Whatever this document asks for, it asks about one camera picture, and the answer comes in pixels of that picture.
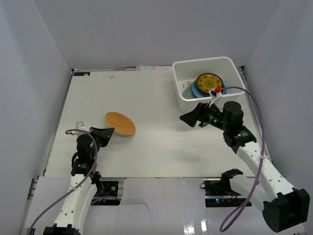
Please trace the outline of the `woven wicker plate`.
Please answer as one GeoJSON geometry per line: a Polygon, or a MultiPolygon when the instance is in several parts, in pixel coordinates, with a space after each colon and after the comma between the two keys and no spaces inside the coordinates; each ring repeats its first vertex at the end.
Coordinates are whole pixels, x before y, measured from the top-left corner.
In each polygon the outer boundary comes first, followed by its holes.
{"type": "Polygon", "coordinates": [[[107,125],[114,128],[121,135],[130,136],[135,134],[136,126],[131,119],[118,112],[108,112],[105,114],[107,125]]]}

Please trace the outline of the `light green ceramic plate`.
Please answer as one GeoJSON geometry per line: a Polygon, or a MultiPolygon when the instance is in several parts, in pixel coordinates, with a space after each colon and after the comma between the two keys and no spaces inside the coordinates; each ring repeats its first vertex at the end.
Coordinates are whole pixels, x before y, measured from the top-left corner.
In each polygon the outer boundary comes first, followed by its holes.
{"type": "Polygon", "coordinates": [[[182,93],[182,97],[185,99],[195,99],[197,98],[193,93],[192,87],[187,87],[182,93]]]}

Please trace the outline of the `blue plastic plate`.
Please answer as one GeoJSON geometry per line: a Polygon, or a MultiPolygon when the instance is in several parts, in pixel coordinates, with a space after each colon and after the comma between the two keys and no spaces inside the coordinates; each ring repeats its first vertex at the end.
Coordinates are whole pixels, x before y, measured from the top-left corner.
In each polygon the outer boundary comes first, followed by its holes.
{"type": "Polygon", "coordinates": [[[202,92],[198,89],[196,80],[193,81],[191,88],[192,88],[193,94],[194,94],[195,97],[197,97],[197,98],[210,97],[209,94],[204,94],[204,93],[202,93],[202,92]]]}

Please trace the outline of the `small yellow patterned plate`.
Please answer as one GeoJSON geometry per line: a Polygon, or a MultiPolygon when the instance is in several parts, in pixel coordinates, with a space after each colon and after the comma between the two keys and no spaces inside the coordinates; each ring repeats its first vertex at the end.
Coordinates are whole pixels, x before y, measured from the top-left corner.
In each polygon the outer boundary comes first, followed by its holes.
{"type": "Polygon", "coordinates": [[[223,80],[214,73],[203,73],[196,79],[196,86],[202,94],[209,95],[209,91],[216,88],[223,88],[223,80]]]}

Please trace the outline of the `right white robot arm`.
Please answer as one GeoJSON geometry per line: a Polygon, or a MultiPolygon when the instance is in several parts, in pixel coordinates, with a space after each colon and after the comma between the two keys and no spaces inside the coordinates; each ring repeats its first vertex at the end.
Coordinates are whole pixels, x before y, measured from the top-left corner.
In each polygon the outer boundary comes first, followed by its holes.
{"type": "Polygon", "coordinates": [[[196,108],[180,116],[190,127],[212,125],[223,131],[224,141],[255,175],[250,181],[234,168],[221,176],[221,190],[226,195],[239,193],[245,201],[222,222],[225,232],[243,212],[248,203],[263,215],[273,232],[281,232],[308,219],[310,196],[305,189],[296,189],[275,168],[258,144],[255,136],[244,126],[241,105],[228,101],[220,111],[216,105],[198,103],[196,108]]]}

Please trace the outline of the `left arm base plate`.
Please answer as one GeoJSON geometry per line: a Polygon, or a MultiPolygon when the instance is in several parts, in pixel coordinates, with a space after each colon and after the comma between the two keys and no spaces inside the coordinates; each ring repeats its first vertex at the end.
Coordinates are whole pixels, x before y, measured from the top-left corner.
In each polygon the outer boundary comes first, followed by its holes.
{"type": "Polygon", "coordinates": [[[118,181],[101,181],[100,189],[97,191],[96,196],[117,196],[119,189],[118,181]]]}

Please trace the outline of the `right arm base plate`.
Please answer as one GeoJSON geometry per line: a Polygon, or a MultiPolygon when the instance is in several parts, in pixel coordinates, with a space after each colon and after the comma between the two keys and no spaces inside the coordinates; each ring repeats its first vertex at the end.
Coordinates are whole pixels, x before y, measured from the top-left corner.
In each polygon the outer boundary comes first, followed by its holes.
{"type": "Polygon", "coordinates": [[[236,208],[245,201],[239,193],[228,192],[220,179],[204,180],[200,189],[204,190],[207,208],[236,208]]]}

